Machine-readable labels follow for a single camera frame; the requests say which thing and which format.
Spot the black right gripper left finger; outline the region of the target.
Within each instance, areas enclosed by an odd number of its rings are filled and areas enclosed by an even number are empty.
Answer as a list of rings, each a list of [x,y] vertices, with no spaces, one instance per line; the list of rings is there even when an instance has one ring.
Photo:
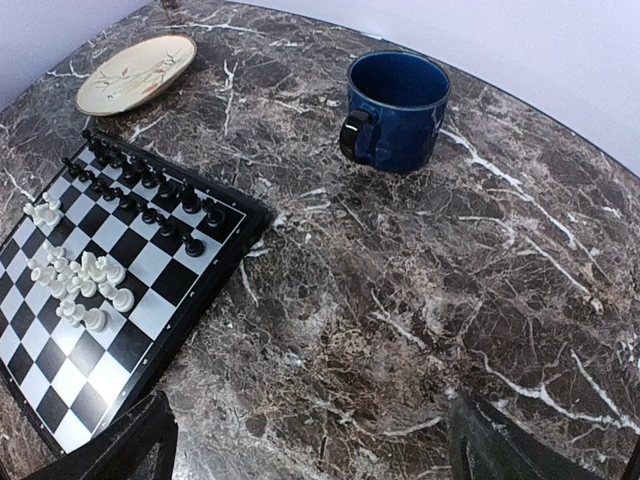
[[[167,396],[154,391],[94,439],[30,479],[170,479],[178,425]]]

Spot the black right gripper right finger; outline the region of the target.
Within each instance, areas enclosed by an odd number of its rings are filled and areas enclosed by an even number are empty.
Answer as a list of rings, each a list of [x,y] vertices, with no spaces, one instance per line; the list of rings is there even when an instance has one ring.
[[[522,430],[490,403],[460,394],[449,413],[454,479],[596,479]]]

